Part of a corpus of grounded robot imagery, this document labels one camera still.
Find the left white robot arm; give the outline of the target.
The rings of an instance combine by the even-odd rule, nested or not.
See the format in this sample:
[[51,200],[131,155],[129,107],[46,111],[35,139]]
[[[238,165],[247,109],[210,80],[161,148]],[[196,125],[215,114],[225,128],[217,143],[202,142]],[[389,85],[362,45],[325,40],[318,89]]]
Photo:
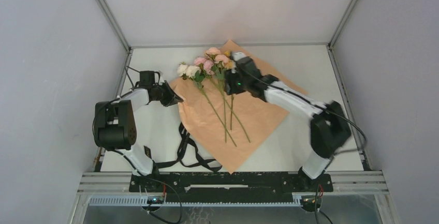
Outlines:
[[154,160],[136,143],[135,122],[135,112],[152,101],[169,107],[183,102],[183,99],[167,81],[139,84],[114,100],[95,105],[92,133],[98,147],[122,157],[134,176],[142,176],[142,185],[149,191],[156,191],[161,187],[162,178],[155,173],[158,167]]

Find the orange wrapping paper sheet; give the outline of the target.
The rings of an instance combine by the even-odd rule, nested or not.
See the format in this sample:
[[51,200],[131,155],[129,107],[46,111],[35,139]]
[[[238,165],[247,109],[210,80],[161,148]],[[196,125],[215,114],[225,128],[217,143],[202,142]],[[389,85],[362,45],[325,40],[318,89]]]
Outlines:
[[[302,94],[307,94],[305,89],[289,81],[269,63],[253,56],[232,40],[227,41],[219,49],[223,53],[227,50],[245,53],[254,60],[262,74],[272,74],[292,89]],[[185,59],[182,62],[193,65],[197,57]],[[238,122],[234,120],[231,134],[238,146],[235,147],[231,140],[228,140],[227,143],[224,142],[224,130],[219,120],[208,105],[207,100],[191,80],[183,80],[178,76],[171,82],[171,86],[184,100],[178,104],[183,126],[221,164],[222,168],[229,173],[236,172],[289,114],[287,110],[254,98],[248,92],[234,94],[233,109],[251,139],[250,143],[247,142],[244,132],[238,125]],[[211,83],[206,83],[205,89],[219,115],[222,115],[223,105],[218,91]]]

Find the pink fake flower stem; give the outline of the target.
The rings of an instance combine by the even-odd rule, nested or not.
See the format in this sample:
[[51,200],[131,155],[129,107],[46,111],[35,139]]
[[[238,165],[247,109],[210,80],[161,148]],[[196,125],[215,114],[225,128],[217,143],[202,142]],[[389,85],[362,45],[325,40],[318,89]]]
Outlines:
[[215,107],[213,106],[213,101],[208,97],[205,84],[211,83],[218,91],[223,105],[223,114],[219,115],[217,110],[214,110],[214,113],[224,129],[224,141],[227,142],[228,140],[231,140],[233,145],[237,146],[231,134],[234,120],[238,122],[238,125],[244,132],[247,142],[250,143],[251,139],[245,130],[243,123],[233,109],[234,96],[227,97],[224,92],[226,71],[233,69],[235,65],[229,56],[229,53],[223,53],[219,48],[211,47],[204,52],[203,56],[195,58],[194,64],[187,68],[185,74],[194,82],[195,86],[206,98],[212,109],[215,109]]

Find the white fake flower stem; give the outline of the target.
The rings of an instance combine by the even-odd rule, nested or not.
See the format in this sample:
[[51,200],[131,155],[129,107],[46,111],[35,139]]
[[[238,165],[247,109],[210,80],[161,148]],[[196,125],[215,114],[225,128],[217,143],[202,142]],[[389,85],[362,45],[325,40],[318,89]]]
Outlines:
[[177,74],[183,80],[191,80],[195,87],[199,90],[202,96],[207,100],[208,105],[213,110],[215,116],[219,120],[223,130],[224,130],[224,142],[227,143],[228,139],[231,140],[232,144],[235,147],[238,147],[231,133],[226,127],[226,119],[222,119],[214,106],[213,102],[209,98],[207,91],[204,89],[203,81],[205,79],[211,79],[212,74],[208,74],[208,72],[204,69],[204,63],[200,65],[189,65],[185,62],[182,62],[177,67]]

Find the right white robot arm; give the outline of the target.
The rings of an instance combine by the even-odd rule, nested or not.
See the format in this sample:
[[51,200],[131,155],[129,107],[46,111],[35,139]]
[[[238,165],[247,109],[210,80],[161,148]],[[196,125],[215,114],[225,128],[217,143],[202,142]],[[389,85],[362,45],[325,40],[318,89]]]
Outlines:
[[343,153],[341,147],[351,137],[351,129],[361,135],[363,131],[346,117],[338,102],[314,100],[272,74],[262,75],[254,60],[242,52],[233,53],[230,59],[235,67],[225,72],[224,92],[228,95],[248,92],[254,98],[302,114],[309,121],[312,151],[298,174],[301,188],[314,190],[333,158]]

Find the black mounting base plate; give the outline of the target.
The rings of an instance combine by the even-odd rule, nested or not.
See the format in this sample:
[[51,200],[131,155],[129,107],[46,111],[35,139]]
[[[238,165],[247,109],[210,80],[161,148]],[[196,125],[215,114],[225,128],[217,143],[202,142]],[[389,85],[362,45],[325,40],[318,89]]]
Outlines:
[[162,192],[163,183],[178,191],[193,186],[281,189],[287,192],[314,192],[320,187],[324,193],[333,192],[332,178],[323,174],[316,180],[306,179],[297,172],[169,172],[148,176],[132,175],[129,192]]

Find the yellow fake flower stem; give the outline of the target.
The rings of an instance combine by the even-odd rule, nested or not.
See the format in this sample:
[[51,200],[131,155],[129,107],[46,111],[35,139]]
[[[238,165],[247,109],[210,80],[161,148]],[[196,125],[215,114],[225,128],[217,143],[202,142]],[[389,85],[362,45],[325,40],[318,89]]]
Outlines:
[[232,93],[232,86],[231,86],[231,82],[232,82],[232,74],[235,72],[235,63],[231,58],[231,51],[227,50],[224,53],[225,56],[227,56],[229,58],[229,62],[225,65],[225,67],[227,68],[226,72],[225,72],[225,83],[227,85],[227,90],[226,93],[228,95],[231,96],[231,103],[230,103],[230,130],[232,130],[233,127],[233,100],[234,100],[234,95]]

